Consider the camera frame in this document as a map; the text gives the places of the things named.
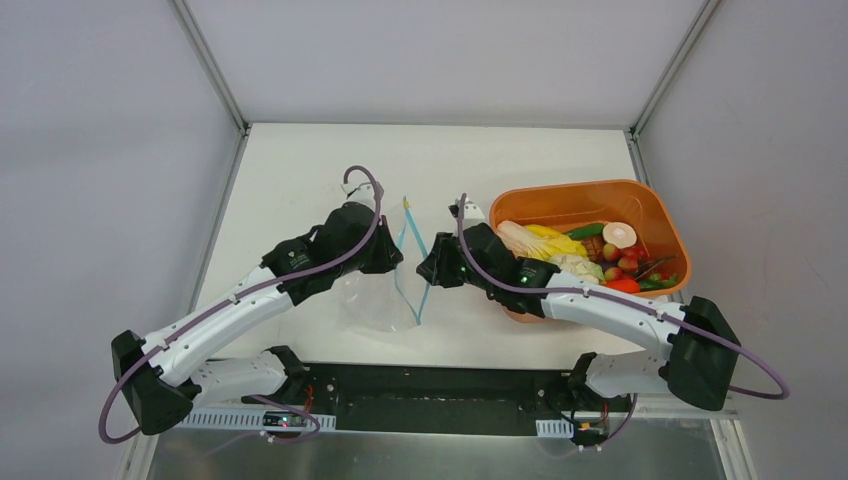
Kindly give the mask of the clear zip top bag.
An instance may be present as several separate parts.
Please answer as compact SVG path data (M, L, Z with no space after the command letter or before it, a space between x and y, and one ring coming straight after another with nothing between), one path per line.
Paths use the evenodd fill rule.
M365 275L355 272L341 283L340 306L347 327L365 332L395 333L422 325L430 285L416 273L429 253L407 198L390 210L402 224L389 229L394 245L403 254L391 272Z

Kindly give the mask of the white cauliflower toy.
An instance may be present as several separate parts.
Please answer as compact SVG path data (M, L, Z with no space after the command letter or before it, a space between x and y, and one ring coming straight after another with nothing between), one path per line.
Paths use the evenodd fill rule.
M593 284L605 282L601 266L580 255L553 255L548 262L558 266L562 272L570 273L582 281Z

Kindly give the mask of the green cucumber toy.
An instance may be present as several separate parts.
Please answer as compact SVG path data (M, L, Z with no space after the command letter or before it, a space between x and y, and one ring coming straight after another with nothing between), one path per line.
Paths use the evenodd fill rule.
M591 223L566 232L566 235L575 241L601 235L605 225L603 223Z

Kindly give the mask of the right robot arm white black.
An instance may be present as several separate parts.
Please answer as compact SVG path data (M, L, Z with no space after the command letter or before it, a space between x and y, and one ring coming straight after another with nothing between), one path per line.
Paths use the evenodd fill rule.
M460 235L438 233L416 272L431 286L473 285L513 313L581 324L639 346L579 357L567 393L580 409L655 393L706 411L724 407L738 340L709 300L659 303L581 280L547 261L514 256L485 223Z

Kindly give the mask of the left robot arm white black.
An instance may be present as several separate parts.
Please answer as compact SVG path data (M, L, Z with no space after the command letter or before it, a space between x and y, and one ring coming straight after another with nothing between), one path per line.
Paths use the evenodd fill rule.
M325 222L284 240L217 301L140 336L125 330L110 344L116 384L98 428L106 443L171 429L212 391L199 370L254 326L326 292L343 276L385 274L402 262L381 203L348 200Z

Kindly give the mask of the yellow napa cabbage toy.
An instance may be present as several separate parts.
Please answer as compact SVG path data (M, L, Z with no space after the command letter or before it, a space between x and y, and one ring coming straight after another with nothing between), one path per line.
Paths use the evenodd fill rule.
M522 226L512 221L503 221L497 225L495 233L516 257L544 261L557 255L589 258L587 249L579 241L541 225Z

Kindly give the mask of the orange plastic basket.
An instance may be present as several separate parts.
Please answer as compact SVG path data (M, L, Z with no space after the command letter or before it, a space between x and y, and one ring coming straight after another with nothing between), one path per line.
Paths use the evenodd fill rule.
M598 260L602 227L626 224L635 232L635 247L658 265L645 274L663 287L642 291L645 298L667 296L682 290L690 280L691 261L671 214L660 196L634 180L614 179L584 183L528 187L507 191L489 211L490 223L512 221L539 225L560 233L591 231L589 252Z

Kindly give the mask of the red yellow peach toy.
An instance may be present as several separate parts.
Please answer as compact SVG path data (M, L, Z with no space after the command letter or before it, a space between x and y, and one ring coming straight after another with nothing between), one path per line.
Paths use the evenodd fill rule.
M622 255L621 249L612 243L606 243L602 248L602 257L606 262L617 262Z

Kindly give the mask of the white mushroom toy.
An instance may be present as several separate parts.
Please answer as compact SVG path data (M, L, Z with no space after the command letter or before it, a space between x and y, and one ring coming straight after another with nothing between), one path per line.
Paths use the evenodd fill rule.
M618 249L635 246L638 242L635 229L623 222L605 224L602 229L602 237L606 243L612 244Z

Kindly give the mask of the orange carrot toy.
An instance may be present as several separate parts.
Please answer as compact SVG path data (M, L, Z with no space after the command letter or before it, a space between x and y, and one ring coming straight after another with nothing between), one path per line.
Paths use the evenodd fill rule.
M632 278L621 278L607 281L604 283L604 286L627 294L638 294L641 292L640 284Z

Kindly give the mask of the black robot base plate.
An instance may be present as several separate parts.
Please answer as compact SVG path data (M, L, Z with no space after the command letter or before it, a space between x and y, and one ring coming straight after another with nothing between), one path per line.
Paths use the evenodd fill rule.
M624 413L628 397L603 400L567 370L509 370L308 363L270 395L309 405L342 431L534 436L539 421Z

